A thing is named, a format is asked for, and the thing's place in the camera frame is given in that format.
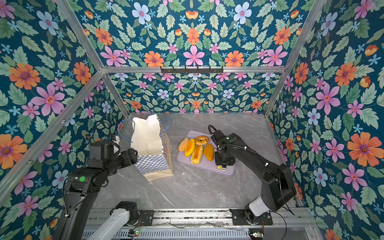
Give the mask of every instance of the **light blue flower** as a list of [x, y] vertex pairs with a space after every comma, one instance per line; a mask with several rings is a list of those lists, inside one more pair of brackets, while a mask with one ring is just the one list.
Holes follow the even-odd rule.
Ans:
[[18, 132], [19, 130], [17, 130], [17, 125], [13, 125], [11, 127], [11, 125], [7, 125], [7, 128], [8, 130], [5, 131], [5, 133], [11, 133], [11, 135], [13, 135], [15, 132]]

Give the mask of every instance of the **lavender cutting board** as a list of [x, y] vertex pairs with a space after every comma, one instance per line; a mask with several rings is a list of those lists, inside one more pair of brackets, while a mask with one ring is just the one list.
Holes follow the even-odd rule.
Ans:
[[[213, 143], [212, 139], [210, 138], [210, 135], [207, 133], [202, 133], [202, 132], [191, 130], [187, 133], [186, 137], [188, 139], [191, 139], [191, 138], [196, 138], [198, 136], [207, 136], [209, 138], [208, 143], [210, 143], [212, 145], [212, 147], [214, 148], [214, 150], [216, 150], [216, 145]], [[188, 164], [188, 165], [191, 165], [194, 167], [198, 167], [201, 169], [205, 169], [205, 170], [208, 170], [211, 172], [216, 172], [218, 174], [222, 174], [225, 176], [232, 176], [235, 172], [235, 165], [236, 164], [234, 164], [233, 166], [227, 166], [227, 169], [225, 171], [223, 171], [221, 169], [217, 169], [216, 164], [215, 164], [215, 158], [212, 161], [208, 161], [208, 159], [204, 156], [204, 154], [201, 157], [201, 161], [199, 164], [192, 164], [191, 163], [191, 156], [186, 157], [184, 155], [184, 152], [179, 152], [177, 154], [177, 160], [181, 163], [185, 163], [185, 164]]]

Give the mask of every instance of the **marble surface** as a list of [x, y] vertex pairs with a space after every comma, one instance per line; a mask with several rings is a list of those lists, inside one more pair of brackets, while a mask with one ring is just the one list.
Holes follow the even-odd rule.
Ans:
[[[146, 118], [146, 114], [132, 114]], [[178, 145], [190, 130], [208, 132], [212, 124], [224, 134], [236, 133], [251, 148], [266, 159], [280, 165], [282, 160], [275, 147], [269, 125], [262, 114], [179, 114], [160, 113], [159, 119], [171, 118], [173, 124], [167, 129], [172, 149], [174, 175], [147, 181], [130, 166], [120, 169], [109, 177], [107, 187], [101, 189], [93, 208], [113, 208], [120, 201], [136, 202], [138, 208], [209, 208], [244, 207], [260, 195], [261, 181], [242, 162], [236, 162], [235, 173], [224, 176], [209, 172], [176, 159]], [[129, 138], [133, 130], [130, 122], [123, 134]], [[129, 142], [121, 140], [122, 150]]]

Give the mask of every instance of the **donut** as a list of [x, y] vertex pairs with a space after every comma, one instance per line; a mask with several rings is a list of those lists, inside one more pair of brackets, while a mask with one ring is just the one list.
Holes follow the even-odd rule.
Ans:
[[199, 136], [199, 137], [195, 138], [196, 145], [202, 146], [202, 145], [207, 144], [208, 142], [209, 142], [209, 138], [206, 136]]

